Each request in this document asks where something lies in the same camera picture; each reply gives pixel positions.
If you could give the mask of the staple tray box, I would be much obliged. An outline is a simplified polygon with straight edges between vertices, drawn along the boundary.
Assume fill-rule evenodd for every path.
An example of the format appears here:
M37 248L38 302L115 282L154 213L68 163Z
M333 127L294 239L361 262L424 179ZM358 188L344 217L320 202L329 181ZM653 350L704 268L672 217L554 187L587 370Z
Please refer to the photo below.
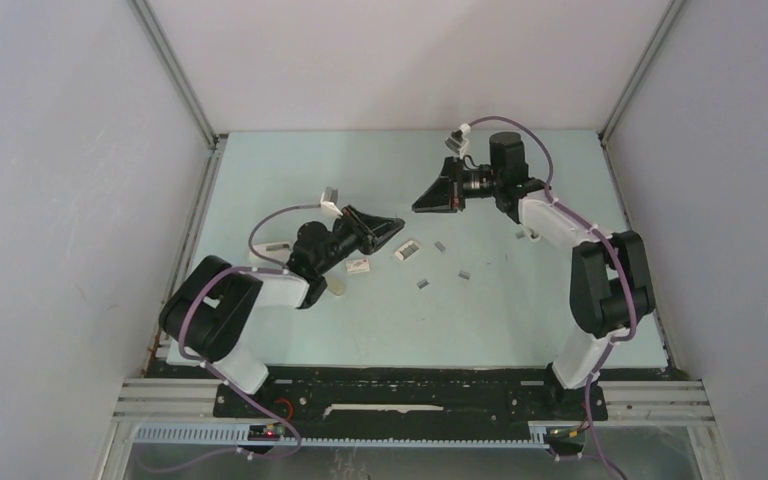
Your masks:
M404 261L407 261L416 253L418 253L420 249L421 249L421 244L416 240L410 239L395 250L394 256L399 261L404 262Z

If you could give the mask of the olive green stapler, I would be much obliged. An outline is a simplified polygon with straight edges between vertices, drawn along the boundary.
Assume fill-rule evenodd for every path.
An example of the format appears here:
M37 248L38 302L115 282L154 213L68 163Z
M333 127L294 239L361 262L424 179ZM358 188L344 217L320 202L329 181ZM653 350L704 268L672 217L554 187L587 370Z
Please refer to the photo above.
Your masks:
M337 277L326 277L326 289L335 297L339 297L345 294L346 285Z

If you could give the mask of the light blue stapler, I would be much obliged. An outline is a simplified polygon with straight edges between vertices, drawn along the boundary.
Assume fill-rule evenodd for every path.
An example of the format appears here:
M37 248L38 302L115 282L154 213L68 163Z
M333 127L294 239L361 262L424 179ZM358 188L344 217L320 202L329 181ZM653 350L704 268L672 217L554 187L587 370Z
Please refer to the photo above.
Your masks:
M528 228L517 231L515 237L519 240L527 239L531 242L539 242L541 240L541 235L539 233Z

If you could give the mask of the white stapler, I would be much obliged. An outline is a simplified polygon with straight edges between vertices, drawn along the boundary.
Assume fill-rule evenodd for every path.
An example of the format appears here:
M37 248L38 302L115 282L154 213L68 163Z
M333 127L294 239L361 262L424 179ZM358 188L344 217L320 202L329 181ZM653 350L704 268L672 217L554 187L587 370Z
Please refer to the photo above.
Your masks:
M292 253L292 247L292 243L285 241L254 244L253 249L248 252L248 259L256 262L268 258L270 261L286 263Z

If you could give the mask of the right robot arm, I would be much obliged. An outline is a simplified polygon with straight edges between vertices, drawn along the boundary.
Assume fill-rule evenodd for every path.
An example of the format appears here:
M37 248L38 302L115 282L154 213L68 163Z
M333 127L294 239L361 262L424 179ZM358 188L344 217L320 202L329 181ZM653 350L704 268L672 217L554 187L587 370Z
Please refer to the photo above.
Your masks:
M594 381L612 346L632 339L655 307L645 245L632 230L600 229L564 205L548 179L529 173L525 143L516 132L489 139L490 161L468 161L468 125L446 139L452 156L413 203L415 213L457 213L473 198L491 198L524 234L544 239L570 256L569 306L575 328L549 365L541 392L545 411L566 418L582 403L579 389Z

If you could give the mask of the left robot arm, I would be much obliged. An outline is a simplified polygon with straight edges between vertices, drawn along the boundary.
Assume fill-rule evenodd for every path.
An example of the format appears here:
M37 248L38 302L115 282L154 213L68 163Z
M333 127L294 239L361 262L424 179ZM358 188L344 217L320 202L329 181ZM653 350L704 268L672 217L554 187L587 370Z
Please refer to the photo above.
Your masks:
M183 358L239 390L237 402L250 415L264 416L275 406L276 390L265 382L267 366L241 341L252 312L312 307L326 290L327 273L354 253L376 253L404 226L401 218L347 205L330 226L301 225L286 260L269 257L264 267L234 266L206 256L166 302L159 327L177 342Z

